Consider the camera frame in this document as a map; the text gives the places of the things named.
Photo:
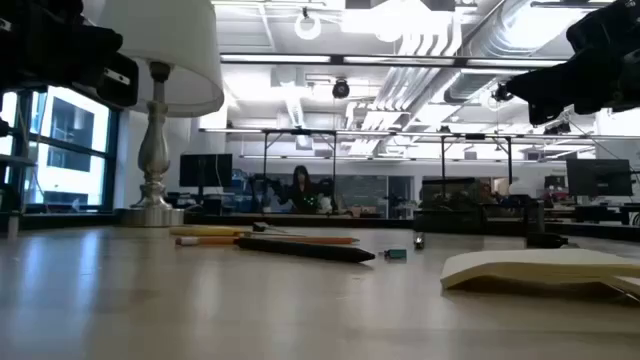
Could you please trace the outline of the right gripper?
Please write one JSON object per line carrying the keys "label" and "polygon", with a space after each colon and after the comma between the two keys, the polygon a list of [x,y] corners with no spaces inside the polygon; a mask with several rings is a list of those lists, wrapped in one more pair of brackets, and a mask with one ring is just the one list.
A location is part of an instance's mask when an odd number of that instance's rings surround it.
{"label": "right gripper", "polygon": [[639,106],[639,3],[616,0],[571,25],[574,50],[567,61],[517,75],[507,94],[528,103],[529,122],[542,125],[571,107],[579,115],[604,108],[623,112]]}

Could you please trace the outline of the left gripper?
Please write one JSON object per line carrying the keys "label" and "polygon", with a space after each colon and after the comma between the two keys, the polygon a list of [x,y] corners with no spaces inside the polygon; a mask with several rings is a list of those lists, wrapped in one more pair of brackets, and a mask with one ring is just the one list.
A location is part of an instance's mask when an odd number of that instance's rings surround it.
{"label": "left gripper", "polygon": [[88,25],[81,1],[2,0],[1,90],[65,87],[118,107],[138,101],[139,68],[123,36]]}

